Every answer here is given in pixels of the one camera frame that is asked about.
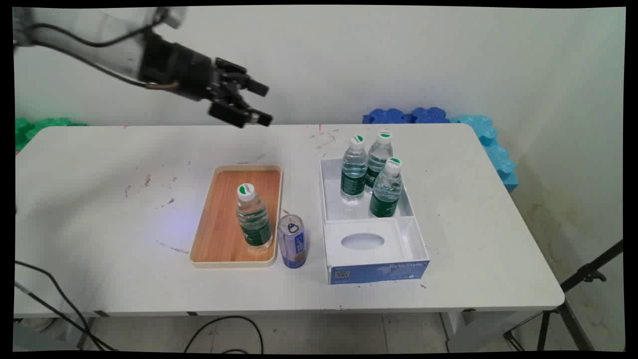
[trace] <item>blue foam block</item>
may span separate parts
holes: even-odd
[[[483,146],[490,146],[496,141],[498,131],[492,126],[492,120],[487,116],[460,115],[452,118],[450,122],[470,125]]]
[[[518,186],[518,178],[514,175],[516,164],[510,160],[510,153],[498,144],[498,131],[492,126],[492,120],[487,116],[460,115],[450,122],[465,123],[474,129],[505,188],[508,192],[513,191]]]
[[[403,118],[403,112],[397,109],[382,110],[376,109],[370,112],[369,115],[363,116],[363,123],[365,124],[384,124],[384,123],[408,123]]]
[[[507,179],[503,180],[503,184],[505,185],[507,192],[511,192],[518,187],[518,178],[516,178],[516,175],[512,173]]]
[[[494,140],[492,146],[483,146],[487,155],[492,161],[498,176],[502,181],[505,181],[509,176],[514,173],[516,164],[510,160],[510,153]]]
[[[412,111],[411,123],[450,123],[450,120],[445,118],[445,111],[438,107],[430,107],[424,109],[419,107]]]

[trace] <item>water bottle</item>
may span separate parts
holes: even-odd
[[[264,250],[272,243],[268,211],[255,192],[255,186],[244,183],[237,188],[237,219],[248,245]]]
[[[391,157],[386,161],[383,171],[376,177],[370,200],[370,215],[391,217],[397,209],[397,202],[402,191],[401,161]]]
[[[392,152],[392,132],[379,131],[375,143],[367,152],[366,192],[371,193],[375,185],[375,179],[383,170],[385,162],[394,154]]]
[[[341,198],[345,202],[357,202],[363,197],[366,170],[367,154],[363,136],[352,136],[341,167]]]

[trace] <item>tripod stand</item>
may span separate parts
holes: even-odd
[[[616,256],[623,252],[623,240],[620,240],[618,243],[613,245],[610,249],[606,250],[603,254],[598,256],[592,262],[585,264],[580,267],[576,273],[574,273],[571,277],[566,279],[563,283],[561,283],[561,289],[564,293],[567,293],[570,289],[577,286],[582,282],[593,282],[594,279],[600,279],[601,282],[606,282],[607,278],[598,271],[600,267],[607,264],[609,261],[614,259]],[[547,329],[549,327],[549,316],[552,313],[559,313],[565,322],[565,326],[569,331],[569,334],[574,339],[574,343],[578,347],[578,350],[590,350],[593,351],[594,348],[587,339],[587,336],[583,332],[582,328],[576,323],[574,319],[574,314],[571,311],[571,308],[565,301],[558,308],[552,310],[544,310],[543,317],[540,324],[540,333],[538,333],[538,345],[536,347],[537,351],[543,351],[545,349],[545,340],[547,338]],[[509,342],[514,349],[517,351],[524,351],[521,344],[514,338],[512,335],[512,330],[518,328],[519,326],[527,323],[527,321],[515,326],[514,328],[508,330],[503,334],[503,337],[507,342]]]

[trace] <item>light blue foam block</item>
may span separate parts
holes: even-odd
[[[518,179],[514,175],[516,164],[510,160],[510,153],[498,144],[498,131],[492,126],[492,120],[487,116],[460,115],[450,122],[465,123],[474,129],[505,188],[508,192],[513,191],[518,186]]]

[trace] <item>wooden tray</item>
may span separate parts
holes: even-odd
[[[198,268],[263,267],[275,262],[281,202],[279,165],[229,165],[215,168],[206,197],[191,262]],[[250,247],[237,220],[237,187],[252,183],[262,198],[271,223],[272,244],[266,250]]]

